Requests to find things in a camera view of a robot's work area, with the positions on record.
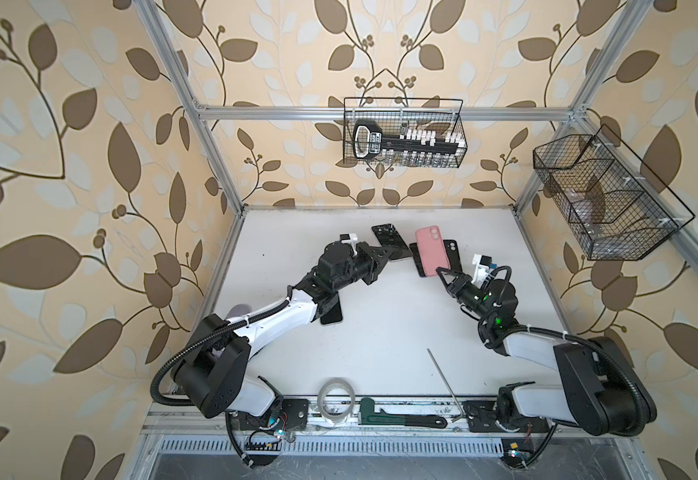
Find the pink phone case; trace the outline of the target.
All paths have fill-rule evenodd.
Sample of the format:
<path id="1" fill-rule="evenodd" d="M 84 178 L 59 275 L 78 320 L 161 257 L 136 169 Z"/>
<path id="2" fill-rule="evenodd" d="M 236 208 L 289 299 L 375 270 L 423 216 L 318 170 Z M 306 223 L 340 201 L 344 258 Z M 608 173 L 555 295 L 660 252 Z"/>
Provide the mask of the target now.
<path id="1" fill-rule="evenodd" d="M 415 237 L 426 277 L 437 276 L 440 268 L 450 268 L 444 239 L 437 226 L 420 228 L 415 232 Z"/>

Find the black phone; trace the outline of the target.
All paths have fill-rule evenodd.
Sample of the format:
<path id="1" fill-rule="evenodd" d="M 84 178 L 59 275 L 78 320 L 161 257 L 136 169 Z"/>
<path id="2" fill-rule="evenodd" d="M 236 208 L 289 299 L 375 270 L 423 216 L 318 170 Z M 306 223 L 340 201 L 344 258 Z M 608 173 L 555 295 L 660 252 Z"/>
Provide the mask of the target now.
<path id="1" fill-rule="evenodd" d="M 426 278 L 427 274 L 423 268 L 423 263 L 422 259 L 420 256 L 420 252 L 418 249 L 418 244 L 416 242 L 413 242 L 409 245 L 409 250 L 411 251 L 411 255 L 414 261 L 414 265 L 416 267 L 417 273 L 421 278 Z"/>
<path id="2" fill-rule="evenodd" d="M 330 325 L 343 321 L 343 313 L 338 294 L 331 296 L 321 306 L 319 321 L 321 325 Z"/>

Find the black phone case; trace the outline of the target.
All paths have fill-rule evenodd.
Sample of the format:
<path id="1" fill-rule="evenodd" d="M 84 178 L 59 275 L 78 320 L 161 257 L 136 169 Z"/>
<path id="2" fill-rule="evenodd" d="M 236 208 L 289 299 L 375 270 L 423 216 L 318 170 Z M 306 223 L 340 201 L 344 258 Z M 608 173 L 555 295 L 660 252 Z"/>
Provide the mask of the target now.
<path id="1" fill-rule="evenodd" d="M 447 259 L 449 262 L 449 268 L 455 272 L 462 272 L 463 267 L 461 263 L 461 256 L 459 252 L 458 243 L 452 239 L 445 239 L 444 245 L 446 248 Z"/>

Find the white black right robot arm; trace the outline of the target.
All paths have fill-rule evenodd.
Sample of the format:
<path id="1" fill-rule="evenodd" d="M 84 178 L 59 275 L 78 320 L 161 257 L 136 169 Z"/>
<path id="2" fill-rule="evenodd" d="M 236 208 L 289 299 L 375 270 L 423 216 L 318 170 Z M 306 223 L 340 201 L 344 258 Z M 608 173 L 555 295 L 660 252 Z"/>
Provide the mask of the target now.
<path id="1" fill-rule="evenodd" d="M 549 426 L 530 457 L 511 460 L 509 467 L 526 469 L 535 463 L 560 425 L 591 436 L 636 437 L 657 419 L 654 399 L 613 339 L 587 339 L 516 320 L 510 267 L 490 271 L 480 285 L 463 272 L 444 267 L 436 272 L 461 311 L 476 321 L 486 349 L 546 367 L 559 377 L 556 385 L 526 381 L 499 389 L 493 414 L 497 427 L 517 432 L 535 419 Z"/>

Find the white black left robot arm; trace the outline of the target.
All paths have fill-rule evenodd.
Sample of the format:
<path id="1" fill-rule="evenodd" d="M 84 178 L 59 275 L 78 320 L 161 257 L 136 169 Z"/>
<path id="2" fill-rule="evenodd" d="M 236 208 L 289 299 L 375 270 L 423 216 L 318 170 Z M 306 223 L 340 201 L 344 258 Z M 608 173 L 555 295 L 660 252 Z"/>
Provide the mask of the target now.
<path id="1" fill-rule="evenodd" d="M 374 283 L 394 250 L 357 242 L 349 234 L 328 244 L 317 264 L 283 299 L 227 319 L 211 313 L 195 328 L 186 346 L 168 359 L 150 384 L 154 403 L 194 407 L 211 419 L 235 413 L 253 418 L 255 432 L 284 435 L 287 414 L 282 394 L 262 377 L 247 373 L 250 359 L 284 334 L 315 320 L 342 321 L 341 289 Z"/>

